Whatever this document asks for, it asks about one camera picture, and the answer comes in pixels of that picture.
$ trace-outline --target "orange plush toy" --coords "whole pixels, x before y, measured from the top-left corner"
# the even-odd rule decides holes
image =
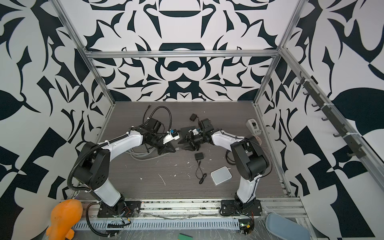
[[[74,235],[73,227],[80,221],[83,206],[77,199],[68,199],[59,203],[51,212],[51,226],[46,234],[49,240],[71,240]]]

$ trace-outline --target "zip tie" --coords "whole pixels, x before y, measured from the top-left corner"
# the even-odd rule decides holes
[[[320,108],[320,110],[322,110],[327,105],[334,105],[334,104],[333,103],[324,103],[323,106]]]
[[[346,136],[349,136],[349,135],[352,135],[352,134],[354,134],[354,135],[360,135],[358,132],[348,132],[348,133],[346,133],[346,134],[343,136],[343,139],[344,139]]]

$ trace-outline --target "black and white patterned wall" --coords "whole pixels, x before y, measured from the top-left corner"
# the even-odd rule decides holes
[[[66,0],[90,51],[276,49],[297,0]],[[253,100],[270,58],[103,59],[117,101]]]
[[[288,50],[383,158],[382,1],[310,0]],[[384,193],[284,60],[260,103],[293,193],[324,239],[381,239]]]
[[[0,232],[32,239],[110,107],[47,0],[0,3]]]
[[[116,101],[253,100],[271,57],[108,58],[94,63]]]

